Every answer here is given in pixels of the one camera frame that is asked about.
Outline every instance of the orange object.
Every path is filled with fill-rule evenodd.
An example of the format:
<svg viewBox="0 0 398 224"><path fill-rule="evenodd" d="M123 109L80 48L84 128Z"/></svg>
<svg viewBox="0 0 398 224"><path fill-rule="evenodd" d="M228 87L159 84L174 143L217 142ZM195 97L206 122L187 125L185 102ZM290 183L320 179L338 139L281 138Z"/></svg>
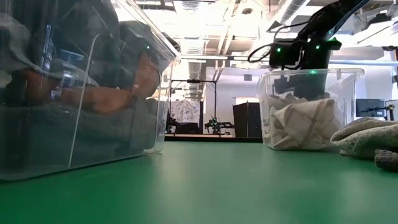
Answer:
<svg viewBox="0 0 398 224"><path fill-rule="evenodd" d="M51 99L51 91L54 90L60 80L44 77L32 70L21 70L20 75L26 79L26 97L33 102L43 103Z"/></svg>
<svg viewBox="0 0 398 224"><path fill-rule="evenodd" d="M131 94L139 98L152 96L160 82L160 75L147 54L140 57Z"/></svg>
<svg viewBox="0 0 398 224"><path fill-rule="evenodd" d="M79 107L82 88L62 90L61 100L69 105ZM107 114L125 108L131 100L131 93L108 87L88 86L85 88L81 107L97 113Z"/></svg>

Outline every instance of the white cloth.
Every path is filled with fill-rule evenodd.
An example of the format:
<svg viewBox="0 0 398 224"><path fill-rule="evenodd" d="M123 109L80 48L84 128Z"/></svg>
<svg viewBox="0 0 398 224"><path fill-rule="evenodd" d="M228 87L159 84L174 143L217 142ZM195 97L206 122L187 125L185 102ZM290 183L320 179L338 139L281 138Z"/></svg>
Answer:
<svg viewBox="0 0 398 224"><path fill-rule="evenodd" d="M275 150L320 150L341 127L332 99L269 98L271 144Z"/></svg>
<svg viewBox="0 0 398 224"><path fill-rule="evenodd" d="M173 101L170 115L178 123L199 123L200 103L188 100Z"/></svg>

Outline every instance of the desk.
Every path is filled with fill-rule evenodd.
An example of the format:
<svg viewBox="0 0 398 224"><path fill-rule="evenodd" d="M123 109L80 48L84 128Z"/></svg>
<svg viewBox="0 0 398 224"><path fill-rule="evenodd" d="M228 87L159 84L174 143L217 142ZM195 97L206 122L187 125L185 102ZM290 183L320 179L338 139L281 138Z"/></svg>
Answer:
<svg viewBox="0 0 398 224"><path fill-rule="evenodd" d="M338 154L167 142L162 154L0 185L4 224L397 223L398 174Z"/></svg>

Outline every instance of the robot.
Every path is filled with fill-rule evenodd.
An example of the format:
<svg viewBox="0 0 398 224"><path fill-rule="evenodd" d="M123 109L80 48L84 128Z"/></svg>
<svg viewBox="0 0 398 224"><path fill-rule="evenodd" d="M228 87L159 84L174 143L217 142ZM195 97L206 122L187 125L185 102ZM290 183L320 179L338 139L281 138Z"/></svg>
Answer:
<svg viewBox="0 0 398 224"><path fill-rule="evenodd" d="M281 30L293 26L306 26L294 39L275 39L274 43L259 47L250 53L248 62L259 62L269 55L271 68L291 70L313 70L328 68L332 50L339 50L341 43L332 39L347 19L369 0L339 0L333 2L318 12L309 21L292 26L281 27ZM257 60L251 57L263 49L271 50ZM294 89L294 96L314 100L325 92L326 73L317 73L309 76L293 76L289 81L281 77L275 81L275 91L278 94Z"/></svg>

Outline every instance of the plastic storage container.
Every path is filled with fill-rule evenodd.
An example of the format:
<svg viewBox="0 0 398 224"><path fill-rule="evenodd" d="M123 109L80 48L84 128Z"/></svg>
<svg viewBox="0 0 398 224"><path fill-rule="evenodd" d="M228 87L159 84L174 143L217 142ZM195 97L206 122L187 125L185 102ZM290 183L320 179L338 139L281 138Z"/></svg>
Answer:
<svg viewBox="0 0 398 224"><path fill-rule="evenodd" d="M324 150L355 115L357 68L284 70L258 83L262 137L275 150Z"/></svg>
<svg viewBox="0 0 398 224"><path fill-rule="evenodd" d="M1 180L162 150L178 52L134 1L0 11Z"/></svg>

